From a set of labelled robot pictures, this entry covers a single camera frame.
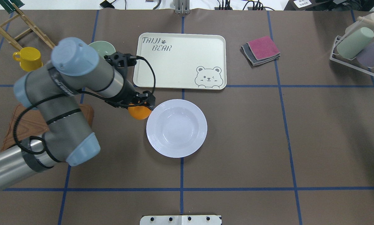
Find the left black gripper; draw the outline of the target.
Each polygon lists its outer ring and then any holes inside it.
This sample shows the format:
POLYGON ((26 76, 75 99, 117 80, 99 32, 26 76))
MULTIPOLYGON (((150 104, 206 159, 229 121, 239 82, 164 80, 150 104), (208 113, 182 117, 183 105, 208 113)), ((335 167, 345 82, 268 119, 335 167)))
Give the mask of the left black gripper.
POLYGON ((130 96, 124 101, 125 108, 143 106, 152 111, 155 108, 156 98, 151 91, 132 92, 130 96))

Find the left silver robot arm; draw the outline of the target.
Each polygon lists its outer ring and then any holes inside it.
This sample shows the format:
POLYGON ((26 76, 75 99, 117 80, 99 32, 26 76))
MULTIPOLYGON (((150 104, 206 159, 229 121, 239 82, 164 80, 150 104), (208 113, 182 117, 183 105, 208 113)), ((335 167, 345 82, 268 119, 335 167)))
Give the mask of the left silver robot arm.
POLYGON ((125 78, 137 60, 147 62, 120 52, 100 57, 81 39, 66 37, 53 48, 46 65, 16 81, 14 95, 25 110, 13 125, 15 145, 0 153, 0 191, 58 163, 77 166, 100 152, 97 137, 74 98, 83 88, 115 108, 142 106, 152 111, 153 91, 139 93, 125 78), (32 109, 41 113, 48 131, 18 138, 21 118, 32 109))

